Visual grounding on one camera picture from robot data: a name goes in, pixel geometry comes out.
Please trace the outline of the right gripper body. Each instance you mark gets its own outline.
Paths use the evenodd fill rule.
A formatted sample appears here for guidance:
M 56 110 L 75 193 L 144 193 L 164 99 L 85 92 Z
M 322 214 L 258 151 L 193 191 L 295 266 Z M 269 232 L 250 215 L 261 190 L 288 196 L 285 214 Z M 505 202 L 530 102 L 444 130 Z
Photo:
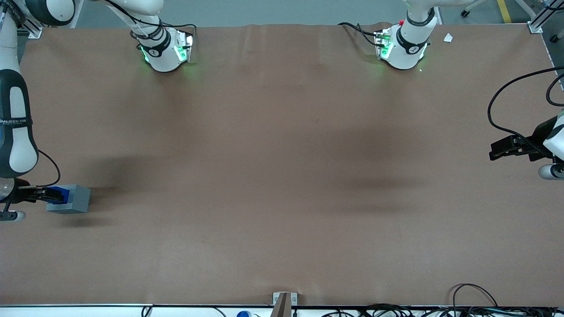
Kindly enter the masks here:
M 30 182 L 21 178 L 5 178 L 4 179 L 4 203 L 22 203 L 33 202 L 31 194 L 33 190 L 30 188 L 21 189 L 21 187 L 27 187 Z

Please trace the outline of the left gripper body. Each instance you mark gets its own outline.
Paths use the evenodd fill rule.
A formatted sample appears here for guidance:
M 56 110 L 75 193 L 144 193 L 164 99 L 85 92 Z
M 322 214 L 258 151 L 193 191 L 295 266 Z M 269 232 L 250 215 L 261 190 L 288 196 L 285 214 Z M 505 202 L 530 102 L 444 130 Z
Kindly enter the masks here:
M 538 124 L 528 140 L 536 146 L 536 158 L 564 159 L 564 115 L 558 114 L 551 119 Z

